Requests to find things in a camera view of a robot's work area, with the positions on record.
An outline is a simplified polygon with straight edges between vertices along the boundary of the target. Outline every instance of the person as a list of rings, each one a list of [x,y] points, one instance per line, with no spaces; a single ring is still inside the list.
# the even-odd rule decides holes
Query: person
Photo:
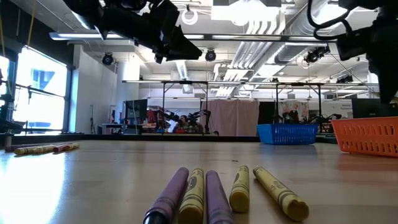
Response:
[[[180,116],[180,120],[181,120],[181,122],[182,122],[182,124],[183,124],[184,127],[186,127],[186,126],[189,125],[189,123],[188,123],[188,117],[187,117],[186,115],[181,115],[181,116]]]
[[[190,123],[188,117],[186,115],[180,116],[180,122],[174,127],[173,133],[177,130],[185,131],[186,133],[202,133],[203,126],[199,123],[196,123],[193,127],[190,127]]]

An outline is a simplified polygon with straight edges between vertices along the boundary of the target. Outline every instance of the curtain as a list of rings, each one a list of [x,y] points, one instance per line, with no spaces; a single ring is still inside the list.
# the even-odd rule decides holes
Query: curtain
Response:
[[[220,136],[256,136],[259,119],[259,102],[243,100],[211,100],[210,131]]]

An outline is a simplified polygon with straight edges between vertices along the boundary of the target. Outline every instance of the table surface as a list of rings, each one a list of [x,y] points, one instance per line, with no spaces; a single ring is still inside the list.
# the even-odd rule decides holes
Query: table surface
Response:
[[[382,224],[398,217],[395,158],[343,154],[333,144],[79,143],[61,154],[0,151],[0,223],[142,223],[179,167],[217,171],[228,196],[240,164],[264,166],[301,196],[310,207],[304,223]],[[252,174],[250,184],[250,212],[234,214],[236,223],[295,223]]]

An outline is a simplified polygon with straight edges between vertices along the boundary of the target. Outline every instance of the crayon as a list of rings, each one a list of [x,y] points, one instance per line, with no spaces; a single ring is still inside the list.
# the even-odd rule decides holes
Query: crayon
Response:
[[[33,154],[40,154],[45,152],[52,152],[53,148],[57,145],[49,145],[49,146],[39,146],[33,149]]]
[[[14,152],[16,149],[22,148],[22,147],[32,147],[32,146],[43,146],[43,144],[23,144],[23,145],[12,145],[12,146],[6,146],[4,150],[6,152]]]
[[[308,218],[310,210],[303,199],[288,189],[263,167],[257,166],[253,169],[253,173],[287,216],[298,222]]]
[[[206,174],[207,224],[234,224],[228,200],[216,171]]]
[[[192,170],[188,189],[181,203],[178,224],[203,223],[204,175],[201,168],[194,168]]]
[[[249,210],[249,168],[246,165],[239,166],[229,195],[229,204],[234,212],[246,213]]]
[[[163,189],[154,204],[147,211],[144,224],[166,224],[173,220],[173,212],[182,196],[189,170],[181,167],[176,171],[166,188]]]
[[[46,147],[46,146],[51,146],[51,145],[21,147],[21,148],[15,149],[14,153],[17,155],[31,154],[31,153],[33,153],[34,149],[36,149],[38,147]]]
[[[79,147],[79,144],[63,144],[53,148],[53,152],[71,151],[72,149],[77,149]]]

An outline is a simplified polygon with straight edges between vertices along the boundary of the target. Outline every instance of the window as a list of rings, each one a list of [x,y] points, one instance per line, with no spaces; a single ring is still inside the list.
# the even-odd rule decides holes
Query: window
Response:
[[[35,50],[22,49],[18,59],[14,121],[27,122],[27,128],[62,129],[67,72],[66,65]]]
[[[6,81],[8,79],[9,64],[10,64],[10,61],[7,58],[0,56],[0,69],[1,69],[1,74],[3,75],[2,79],[4,81]],[[6,85],[2,84],[0,86],[0,95],[6,94],[6,89],[7,89]]]

